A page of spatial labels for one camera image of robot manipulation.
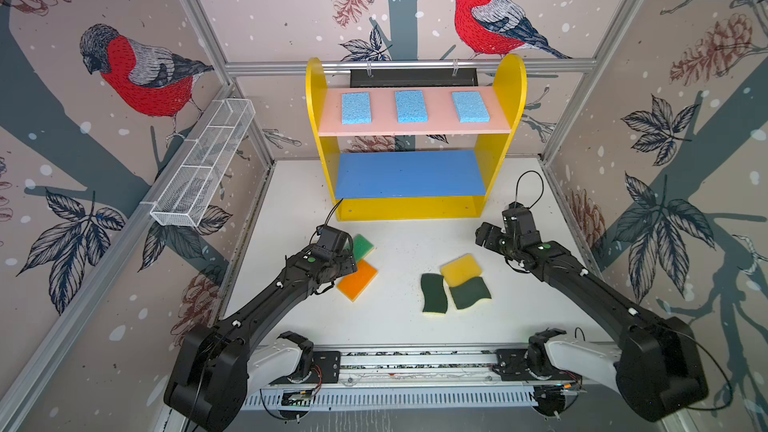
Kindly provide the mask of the light blue sponge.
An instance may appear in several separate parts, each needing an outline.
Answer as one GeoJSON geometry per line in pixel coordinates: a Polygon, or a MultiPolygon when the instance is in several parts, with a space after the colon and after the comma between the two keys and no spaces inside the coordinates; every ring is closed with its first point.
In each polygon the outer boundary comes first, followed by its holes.
{"type": "Polygon", "coordinates": [[[490,121],[490,114],[479,92],[453,92],[452,100],[460,123],[488,123],[490,121]]]}
{"type": "Polygon", "coordinates": [[[367,92],[344,93],[341,104],[343,125],[369,124],[372,121],[370,95],[367,92]]]}
{"type": "Polygon", "coordinates": [[[426,123],[428,121],[428,113],[422,91],[396,91],[395,103],[399,124],[426,123]]]}

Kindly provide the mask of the yellow sponge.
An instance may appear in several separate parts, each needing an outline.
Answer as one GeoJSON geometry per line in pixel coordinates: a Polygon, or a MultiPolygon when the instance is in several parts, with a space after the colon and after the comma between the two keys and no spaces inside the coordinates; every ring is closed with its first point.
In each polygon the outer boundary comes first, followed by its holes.
{"type": "Polygon", "coordinates": [[[440,273],[450,288],[482,275],[482,268],[472,254],[465,254],[440,267],[440,273]]]}

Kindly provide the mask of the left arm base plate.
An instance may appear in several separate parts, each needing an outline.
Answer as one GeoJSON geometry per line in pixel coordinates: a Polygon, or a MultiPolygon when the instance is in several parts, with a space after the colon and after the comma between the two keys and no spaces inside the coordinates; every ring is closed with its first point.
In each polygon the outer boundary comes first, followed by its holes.
{"type": "Polygon", "coordinates": [[[269,385],[337,384],[340,375],[340,360],[341,354],[338,351],[303,353],[292,373],[278,377],[269,385]]]}

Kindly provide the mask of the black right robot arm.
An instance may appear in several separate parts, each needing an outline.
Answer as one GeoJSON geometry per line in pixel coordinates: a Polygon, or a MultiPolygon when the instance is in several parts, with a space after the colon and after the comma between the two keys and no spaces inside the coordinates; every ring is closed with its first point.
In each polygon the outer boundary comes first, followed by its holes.
{"type": "Polygon", "coordinates": [[[504,225],[482,223],[475,242],[561,292],[613,340],[600,345],[571,339],[561,329],[529,338],[526,365],[540,380],[558,372],[587,377],[618,393],[641,418],[656,422],[704,400],[709,387],[691,328],[630,301],[584,267],[556,241],[544,242],[529,208],[514,202],[504,225]]]}

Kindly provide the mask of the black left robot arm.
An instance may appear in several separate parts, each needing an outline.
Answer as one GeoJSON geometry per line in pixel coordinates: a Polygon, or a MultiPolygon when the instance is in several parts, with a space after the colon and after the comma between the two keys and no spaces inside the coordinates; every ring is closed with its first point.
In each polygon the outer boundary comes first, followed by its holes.
{"type": "Polygon", "coordinates": [[[187,333],[168,380],[163,401],[205,431],[225,430],[249,395],[257,346],[295,306],[324,285],[357,271],[352,237],[328,225],[318,240],[287,257],[277,277],[245,306],[212,326],[187,333]]]}

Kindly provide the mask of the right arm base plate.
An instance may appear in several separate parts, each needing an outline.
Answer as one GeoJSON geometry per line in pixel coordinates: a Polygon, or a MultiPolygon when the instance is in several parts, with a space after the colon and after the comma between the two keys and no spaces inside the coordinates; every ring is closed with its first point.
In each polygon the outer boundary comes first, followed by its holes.
{"type": "Polygon", "coordinates": [[[582,377],[569,371],[553,369],[543,375],[531,371],[528,363],[526,348],[503,348],[495,351],[496,364],[491,371],[500,376],[504,382],[545,382],[577,383],[582,377]]]}

